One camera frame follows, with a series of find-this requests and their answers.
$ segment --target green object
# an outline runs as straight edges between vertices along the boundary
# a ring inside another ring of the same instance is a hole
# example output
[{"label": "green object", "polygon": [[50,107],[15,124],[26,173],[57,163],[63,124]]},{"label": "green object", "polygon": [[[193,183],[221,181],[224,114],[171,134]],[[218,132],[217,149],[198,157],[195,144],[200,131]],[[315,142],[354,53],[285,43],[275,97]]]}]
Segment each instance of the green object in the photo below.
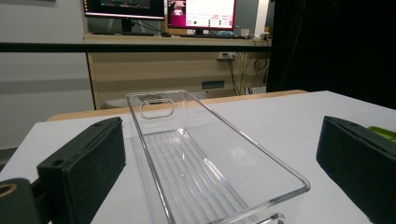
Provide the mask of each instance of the green object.
[{"label": "green object", "polygon": [[386,130],[386,129],[376,127],[376,126],[370,126],[370,127],[368,127],[368,129],[374,133],[377,133],[377,134],[385,137],[386,139],[390,140],[391,142],[396,143],[396,132]]}]

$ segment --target monitor screen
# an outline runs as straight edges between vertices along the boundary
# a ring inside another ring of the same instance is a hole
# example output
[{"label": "monitor screen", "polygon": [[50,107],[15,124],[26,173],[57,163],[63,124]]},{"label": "monitor screen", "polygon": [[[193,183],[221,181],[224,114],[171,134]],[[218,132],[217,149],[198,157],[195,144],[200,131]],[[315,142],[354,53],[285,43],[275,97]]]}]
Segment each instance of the monitor screen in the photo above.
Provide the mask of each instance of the monitor screen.
[{"label": "monitor screen", "polygon": [[167,0],[168,27],[232,31],[236,0]]},{"label": "monitor screen", "polygon": [[86,17],[164,21],[163,0],[83,0]]}]

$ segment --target white tabletop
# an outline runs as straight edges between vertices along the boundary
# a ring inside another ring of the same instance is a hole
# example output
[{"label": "white tabletop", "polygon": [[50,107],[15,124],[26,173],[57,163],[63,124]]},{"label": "white tabletop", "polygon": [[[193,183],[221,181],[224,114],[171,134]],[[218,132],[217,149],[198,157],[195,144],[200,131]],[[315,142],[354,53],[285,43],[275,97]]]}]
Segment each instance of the white tabletop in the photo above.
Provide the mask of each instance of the white tabletop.
[{"label": "white tabletop", "polygon": [[[356,122],[364,127],[396,130],[396,111],[329,91],[263,98],[209,106],[242,132],[290,165],[310,184],[295,223],[371,223],[366,215],[326,175],[316,161],[324,116]],[[120,115],[123,122],[130,116]],[[38,178],[35,167],[51,153],[96,121],[109,117],[37,123],[23,140],[0,180]],[[129,137],[124,125],[124,138]],[[126,148],[131,144],[125,141]],[[127,153],[127,161],[134,155]],[[93,223],[148,223],[151,221],[139,173],[125,166]]]}]

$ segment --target plastic tray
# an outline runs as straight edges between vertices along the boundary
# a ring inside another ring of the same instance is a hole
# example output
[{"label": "plastic tray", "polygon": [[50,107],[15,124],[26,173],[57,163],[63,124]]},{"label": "plastic tray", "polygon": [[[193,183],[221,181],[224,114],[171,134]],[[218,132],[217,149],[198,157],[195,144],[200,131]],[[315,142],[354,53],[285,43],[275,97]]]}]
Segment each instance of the plastic tray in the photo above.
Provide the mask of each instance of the plastic tray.
[{"label": "plastic tray", "polygon": [[308,181],[187,91],[126,98],[154,223],[292,223],[296,218]]}]

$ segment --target wall socket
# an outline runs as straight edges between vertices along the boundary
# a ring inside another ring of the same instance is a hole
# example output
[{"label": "wall socket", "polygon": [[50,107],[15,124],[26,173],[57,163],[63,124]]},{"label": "wall socket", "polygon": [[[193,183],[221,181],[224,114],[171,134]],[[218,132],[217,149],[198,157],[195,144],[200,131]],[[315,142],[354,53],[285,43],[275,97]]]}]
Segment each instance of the wall socket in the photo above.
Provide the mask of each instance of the wall socket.
[{"label": "wall socket", "polygon": [[219,52],[218,59],[236,59],[238,57],[237,52]]}]

